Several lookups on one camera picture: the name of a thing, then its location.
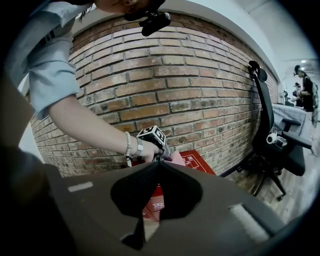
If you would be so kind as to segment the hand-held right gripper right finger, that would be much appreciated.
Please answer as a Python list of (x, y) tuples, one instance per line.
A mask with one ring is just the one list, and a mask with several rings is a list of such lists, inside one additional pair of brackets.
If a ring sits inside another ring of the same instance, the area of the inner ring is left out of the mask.
[(161, 162), (164, 195), (152, 256), (267, 255), (284, 228), (277, 214), (233, 182)]

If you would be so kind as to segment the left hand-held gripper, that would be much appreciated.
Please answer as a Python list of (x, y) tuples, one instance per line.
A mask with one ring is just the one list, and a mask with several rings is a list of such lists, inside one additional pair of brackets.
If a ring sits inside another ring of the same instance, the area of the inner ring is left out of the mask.
[(157, 125), (150, 126), (147, 128), (142, 129), (138, 135), (136, 136), (137, 139), (137, 151), (135, 153), (135, 157), (141, 159), (141, 153), (143, 151), (143, 144), (142, 141), (150, 142), (156, 145), (159, 149), (163, 150), (162, 155), (155, 155), (154, 159), (157, 161), (172, 161), (171, 151), (169, 146), (166, 142), (166, 135), (160, 130)]

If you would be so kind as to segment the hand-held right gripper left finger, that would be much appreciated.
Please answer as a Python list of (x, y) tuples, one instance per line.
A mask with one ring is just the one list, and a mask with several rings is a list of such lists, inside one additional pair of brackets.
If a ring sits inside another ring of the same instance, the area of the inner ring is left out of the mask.
[(50, 193), (71, 238), (73, 256), (158, 256), (157, 237), (145, 240), (143, 208), (156, 186), (157, 163), (62, 177), (46, 167)]

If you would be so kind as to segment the person's left hand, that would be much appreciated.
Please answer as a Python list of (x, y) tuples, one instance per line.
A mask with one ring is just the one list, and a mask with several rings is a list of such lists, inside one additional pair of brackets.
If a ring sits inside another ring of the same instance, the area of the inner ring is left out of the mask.
[(163, 154), (163, 150), (158, 148), (151, 142), (142, 140), (142, 145), (143, 150), (141, 153), (141, 157), (144, 159), (146, 163), (152, 162), (155, 156)]

